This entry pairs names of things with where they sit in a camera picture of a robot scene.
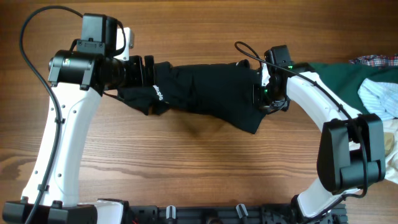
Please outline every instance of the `red plaid cloth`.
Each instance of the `red plaid cloth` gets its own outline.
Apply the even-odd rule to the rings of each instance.
[[[398,66],[398,54],[395,54],[394,56],[368,55],[358,57],[354,60],[350,60],[349,62],[353,64],[369,65],[372,67],[380,68],[385,68],[388,66]]]

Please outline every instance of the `robotic arm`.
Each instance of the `robotic arm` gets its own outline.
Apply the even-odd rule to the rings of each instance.
[[[262,83],[254,86],[253,103],[265,110],[287,110],[296,101],[322,132],[317,171],[319,178],[292,202],[283,205],[231,208],[167,208],[129,206],[127,201],[99,199],[79,203],[78,174],[84,143],[91,119],[104,90],[121,86],[153,85],[153,57],[129,57],[126,47],[118,56],[116,46],[133,46],[133,34],[125,28],[116,31],[118,21],[97,14],[83,16],[81,39],[77,51],[60,50],[50,61],[49,82],[62,109],[62,132],[47,186],[41,186],[50,160],[55,137],[56,114],[50,101],[47,124],[32,175],[20,201],[6,202],[3,219],[8,223],[25,223],[39,189],[45,189],[34,223],[327,223],[341,217],[333,213],[335,204],[368,184],[381,181],[385,174],[384,136],[376,115],[360,115],[331,92],[308,64],[294,65],[286,46],[266,52],[261,72]],[[289,68],[315,81],[340,105],[352,122],[330,98],[308,80],[291,76],[278,68]],[[359,142],[353,123],[361,130],[366,147],[368,171],[362,167],[361,151],[349,148]]]

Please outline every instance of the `green fabric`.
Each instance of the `green fabric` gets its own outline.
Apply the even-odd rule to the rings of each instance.
[[[398,67],[378,69],[368,65],[354,65],[348,63],[311,63],[319,74],[322,82],[345,103],[369,114],[358,95],[363,80],[368,78],[374,82],[398,83]]]

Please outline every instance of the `black fabric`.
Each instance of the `black fabric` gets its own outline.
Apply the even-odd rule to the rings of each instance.
[[[256,133],[265,112],[252,105],[252,86],[259,75],[247,60],[234,64],[155,65],[155,86],[120,88],[118,96],[128,106],[148,115],[169,108],[211,114],[243,131]]]

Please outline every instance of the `wooden floor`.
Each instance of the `wooden floor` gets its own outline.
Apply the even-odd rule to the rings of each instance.
[[[0,210],[6,200],[19,199],[30,177],[49,103],[18,38],[26,17],[53,1],[26,2],[35,1],[0,5]],[[287,44],[296,62],[398,53],[397,1],[64,2],[119,19],[136,35],[131,54],[173,65],[244,59],[233,46],[237,40],[260,53]],[[44,77],[50,58],[80,31],[81,19],[68,12],[32,20],[25,49]],[[317,177],[319,138],[295,103],[265,117],[252,135],[211,116],[173,110],[144,116],[104,96],[81,160],[80,198],[158,206],[287,203]],[[350,223],[397,223],[398,185],[385,180],[347,204]]]

